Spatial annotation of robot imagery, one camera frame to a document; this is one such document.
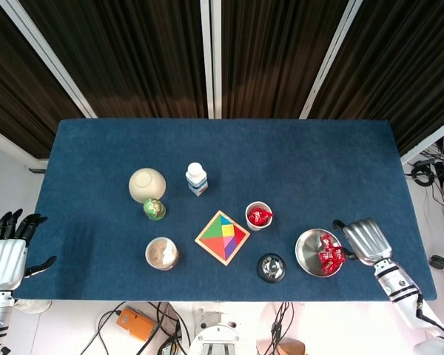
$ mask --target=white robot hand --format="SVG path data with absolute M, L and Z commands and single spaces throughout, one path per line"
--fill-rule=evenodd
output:
M 380 227 L 370 219 L 346 226 L 339 220 L 334 228 L 342 229 L 358 259 L 373 266 L 374 275 L 394 307 L 410 328 L 428 331 L 436 338 L 414 347 L 418 355 L 444 355 L 444 325 L 423 301 L 421 290 L 403 268 L 391 259 L 391 246 Z
M 36 228 L 46 221 L 40 214 L 31 214 L 23 219 L 15 230 L 16 221 L 23 211 L 8 212 L 0 219 L 0 354 L 10 350 L 1 342 L 7 335 L 8 322 L 15 300 L 12 291 L 16 290 L 24 277 L 30 277 L 49 268 L 56 257 L 50 257 L 41 265 L 25 268 L 27 250 Z

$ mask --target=stainless steel bowl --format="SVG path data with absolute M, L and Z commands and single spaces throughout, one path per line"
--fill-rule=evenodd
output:
M 336 275 L 340 270 L 342 265 L 333 272 L 332 274 L 326 274 L 322 269 L 322 264 L 320 263 L 317 253 L 324 250 L 324 247 L 320 241 L 320 237 L 328 234 L 331 236 L 332 244 L 334 246 L 341 246 L 339 240 L 329 231 L 324 229 L 310 229 L 302 233 L 302 235 L 297 239 L 295 253 L 296 259 L 301 268 L 304 269 L 308 274 L 316 277 L 330 277 Z

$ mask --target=candy wrapper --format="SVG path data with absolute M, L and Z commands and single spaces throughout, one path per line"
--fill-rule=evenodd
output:
M 268 223 L 270 217 L 272 216 L 273 216 L 272 213 L 268 212 L 265 209 L 257 207 L 256 209 L 250 211 L 248 218 L 250 223 L 256 226 L 264 226 L 265 224 Z
M 329 234 L 320 237 L 320 242 L 324 247 L 324 251 L 317 253 L 317 255 L 322 264 L 322 269 L 328 275 L 333 274 L 346 261 L 343 248 L 341 246 L 334 246 Z

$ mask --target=white floor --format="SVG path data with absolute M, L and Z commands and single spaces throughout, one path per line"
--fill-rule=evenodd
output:
M 0 152 L 0 216 L 8 210 L 24 207 L 30 213 L 38 197 L 42 175 L 32 175 L 12 158 Z M 417 214 L 426 254 L 444 256 L 444 211 L 426 190 L 408 182 Z M 444 322 L 444 270 L 433 270 L 438 300 L 431 303 Z M 115 307 L 116 302 L 54 302 L 41 315 L 13 312 L 7 345 L 15 355 L 79 354 L 95 331 L 98 318 Z M 137 308 L 153 314 L 144 302 L 133 302 Z M 412 354 L 413 345 L 426 339 L 425 333 L 408 329 L 388 302 L 309 302 L 295 304 L 296 317 L 287 337 L 306 343 L 310 355 L 324 354 Z M 269 338 L 275 307 L 268 304 L 258 327 L 260 349 Z M 135 354 L 141 343 L 121 330 L 115 321 L 102 331 L 110 354 Z M 156 353 L 159 334 L 144 354 Z M 105 354 L 98 341 L 86 354 Z

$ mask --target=white paper cup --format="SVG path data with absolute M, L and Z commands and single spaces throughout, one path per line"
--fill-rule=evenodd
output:
M 272 209 L 269 208 L 269 206 L 266 203 L 263 203 L 261 201 L 256 201 L 256 202 L 252 202 L 250 203 L 245 210 L 245 219 L 246 219 L 246 224 L 247 226 L 253 230 L 253 231 L 260 231 L 263 228 L 266 228 L 267 226 L 269 226 L 270 224 L 272 224 L 272 220 L 273 220 L 273 216 L 271 216 L 268 219 L 268 222 L 263 225 L 263 226 L 256 226 L 255 224 L 253 224 L 252 222 L 249 221 L 249 213 L 251 212 L 251 210 L 256 209 L 256 208 L 261 208 L 261 209 L 265 209 L 267 210 L 269 213 L 273 213 Z
M 168 271 L 178 262 L 179 252 L 172 240 L 159 237 L 148 243 L 145 257 L 153 268 Z

